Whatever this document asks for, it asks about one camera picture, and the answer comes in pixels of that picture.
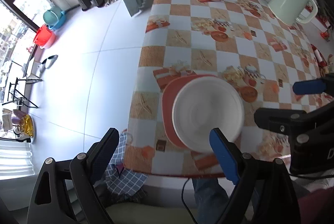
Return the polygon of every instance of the tablecloth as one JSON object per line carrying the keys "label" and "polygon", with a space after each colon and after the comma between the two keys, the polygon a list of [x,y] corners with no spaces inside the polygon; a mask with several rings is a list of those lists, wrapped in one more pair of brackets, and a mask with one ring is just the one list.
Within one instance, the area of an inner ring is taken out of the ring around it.
{"label": "tablecloth", "polygon": [[235,141],[242,152],[288,160],[286,136],[258,128],[259,107],[303,109],[329,102],[325,95],[296,96],[296,81],[320,76],[310,42],[299,24],[288,27],[269,0],[154,0],[133,93],[124,165],[168,176],[221,176],[213,154],[175,146],[162,117],[165,87],[180,76],[210,74],[241,95],[244,127]]}

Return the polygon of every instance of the metal bolt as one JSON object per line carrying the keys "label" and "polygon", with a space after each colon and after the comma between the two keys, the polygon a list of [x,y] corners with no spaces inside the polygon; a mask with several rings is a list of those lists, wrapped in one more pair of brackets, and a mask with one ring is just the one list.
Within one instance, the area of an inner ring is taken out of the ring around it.
{"label": "metal bolt", "polygon": [[309,139],[310,137],[305,133],[302,133],[301,135],[297,136],[297,142],[300,144],[308,142]]}
{"label": "metal bolt", "polygon": [[276,159],[275,159],[275,162],[276,162],[276,164],[278,164],[278,165],[283,164],[282,159],[279,159],[279,158],[276,158]]}
{"label": "metal bolt", "polygon": [[53,161],[52,158],[48,158],[48,159],[45,160],[45,164],[47,164],[47,165],[48,165],[48,164],[51,164],[52,161]]}
{"label": "metal bolt", "polygon": [[292,118],[292,119],[296,119],[296,118],[299,118],[299,117],[300,117],[299,114],[292,114],[290,118]]}
{"label": "metal bolt", "polygon": [[252,157],[252,156],[251,156],[249,153],[247,153],[247,152],[244,152],[244,153],[243,153],[243,158],[244,158],[244,159],[251,159],[251,157]]}
{"label": "metal bolt", "polygon": [[82,159],[84,159],[85,157],[86,157],[86,154],[85,154],[84,152],[78,154],[78,156],[77,156],[77,158],[78,158],[79,160],[82,160]]}

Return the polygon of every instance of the plaid cloth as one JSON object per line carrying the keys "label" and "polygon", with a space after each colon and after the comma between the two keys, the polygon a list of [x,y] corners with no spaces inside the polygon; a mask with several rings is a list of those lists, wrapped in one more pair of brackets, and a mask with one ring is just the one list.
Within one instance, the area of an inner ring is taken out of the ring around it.
{"label": "plaid cloth", "polygon": [[147,180],[147,175],[123,169],[117,170],[117,165],[123,163],[127,131],[120,133],[120,142],[112,156],[110,163],[105,171],[106,184],[112,194],[125,195],[131,197],[135,195]]}

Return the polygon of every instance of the red plate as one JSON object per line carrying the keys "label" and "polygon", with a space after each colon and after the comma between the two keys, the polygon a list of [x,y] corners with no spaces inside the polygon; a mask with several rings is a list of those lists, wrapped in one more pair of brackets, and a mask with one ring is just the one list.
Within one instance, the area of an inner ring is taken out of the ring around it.
{"label": "red plate", "polygon": [[179,139],[179,137],[177,136],[174,130],[174,126],[172,122],[172,109],[173,109],[174,100],[176,98],[176,95],[179,93],[181,88],[185,86],[185,84],[187,84],[193,79],[203,77],[203,76],[213,76],[213,75],[199,74],[199,75],[183,76],[183,77],[176,78],[165,87],[164,93],[162,94],[162,104],[161,104],[162,120],[164,122],[165,133],[169,141],[176,147],[188,148]]}

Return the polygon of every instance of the black shoe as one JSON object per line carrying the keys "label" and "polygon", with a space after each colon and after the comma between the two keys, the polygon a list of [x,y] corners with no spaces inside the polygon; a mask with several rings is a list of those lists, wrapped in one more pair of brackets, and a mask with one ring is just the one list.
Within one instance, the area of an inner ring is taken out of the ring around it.
{"label": "black shoe", "polygon": [[105,4],[106,0],[103,0],[102,4],[98,5],[97,7],[98,8],[103,8],[104,7],[104,4]]}
{"label": "black shoe", "polygon": [[82,8],[82,11],[85,12],[85,11],[87,11],[87,10],[89,10],[89,9],[91,9],[91,6],[89,6],[88,8],[85,8],[85,9]]}

